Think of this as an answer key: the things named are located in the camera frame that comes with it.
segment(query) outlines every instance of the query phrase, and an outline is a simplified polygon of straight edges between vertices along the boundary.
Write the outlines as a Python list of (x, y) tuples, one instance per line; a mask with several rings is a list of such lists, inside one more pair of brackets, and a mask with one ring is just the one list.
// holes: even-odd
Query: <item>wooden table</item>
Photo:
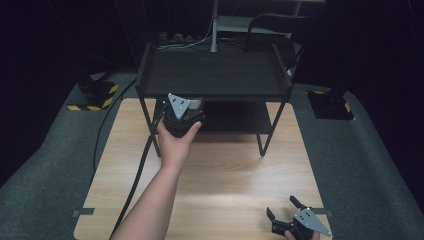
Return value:
[[(147, 101), (153, 112), (154, 101)], [(270, 115), (279, 103), (268, 103)], [(122, 102), (75, 228), (77, 239), (108, 239), (126, 201), (149, 130), (138, 99)], [(149, 151), (130, 208), (160, 166)], [(302, 136), (287, 104), (265, 157), (254, 135), (198, 135), (180, 177), (167, 239), (282, 239), (271, 233), (270, 207), (278, 220), (298, 210), (289, 196), (323, 207)], [(318, 215), (328, 229), (326, 215)], [(332, 239), (322, 235), (321, 239)]]

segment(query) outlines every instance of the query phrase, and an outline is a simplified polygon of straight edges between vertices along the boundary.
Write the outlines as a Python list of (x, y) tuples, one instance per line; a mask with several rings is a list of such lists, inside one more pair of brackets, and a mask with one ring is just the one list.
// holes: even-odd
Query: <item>gray floor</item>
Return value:
[[(135, 76), (114, 74), (117, 94)], [(424, 239), (423, 214), (355, 96), (345, 98), (356, 120), (317, 120), (306, 90), (322, 88), (295, 85), (291, 104), (324, 206), (334, 213), (329, 218), (334, 239)], [(134, 87), (124, 97), (137, 97)], [(96, 162), (119, 104), (101, 130)], [(0, 239), (74, 239), (78, 219), (72, 212), (88, 193), (105, 115), (63, 106), (42, 147), (0, 189)]]

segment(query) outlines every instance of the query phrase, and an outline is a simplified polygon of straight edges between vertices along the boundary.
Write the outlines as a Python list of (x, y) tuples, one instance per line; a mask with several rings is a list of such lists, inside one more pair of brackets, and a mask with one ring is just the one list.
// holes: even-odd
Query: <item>handheld controller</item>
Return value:
[(290, 196), (290, 201), (301, 211), (293, 216), (293, 222), (285, 223), (275, 219), (275, 215), (269, 208), (266, 215), (272, 223), (272, 232), (284, 236), (285, 231), (290, 231), (297, 240), (307, 240), (312, 238), (314, 231), (331, 236), (331, 232), (316, 217), (313, 209), (301, 204), (294, 196)]
[(171, 93), (168, 94), (171, 107), (165, 111), (163, 123), (175, 137), (183, 137), (196, 122), (204, 122), (204, 103), (200, 100), (189, 100)]

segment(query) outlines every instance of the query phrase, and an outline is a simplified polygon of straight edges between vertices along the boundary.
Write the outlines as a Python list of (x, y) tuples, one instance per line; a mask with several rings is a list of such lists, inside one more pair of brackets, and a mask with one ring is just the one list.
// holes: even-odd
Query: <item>dark background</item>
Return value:
[[(220, 11), (231, 15), (238, 3)], [(344, 86), (361, 101), (423, 209), (424, 22), (422, 3), (411, 3), (327, 0), (296, 81)], [(144, 43), (159, 32), (203, 36), (211, 7), (210, 0), (2, 1), (1, 184), (41, 146), (79, 79), (135, 71)]]

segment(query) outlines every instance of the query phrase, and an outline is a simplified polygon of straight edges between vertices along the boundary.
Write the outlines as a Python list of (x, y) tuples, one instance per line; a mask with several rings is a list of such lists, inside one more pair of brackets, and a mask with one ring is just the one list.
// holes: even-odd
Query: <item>finger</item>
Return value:
[(162, 135), (162, 136), (170, 134), (168, 132), (168, 130), (166, 129), (165, 124), (163, 123), (163, 117), (159, 120), (157, 130), (158, 130), (159, 135)]
[(296, 240), (296, 238), (293, 236), (293, 234), (288, 230), (284, 232), (284, 237), (286, 237), (287, 240)]
[(319, 238), (320, 238), (319, 232), (314, 232), (314, 234), (312, 235), (312, 240), (319, 240)]
[(184, 135), (183, 139), (184, 141), (187, 141), (188, 143), (191, 143), (196, 137), (197, 132), (199, 131), (200, 127), (202, 126), (201, 122), (196, 122), (191, 126), (190, 130)]

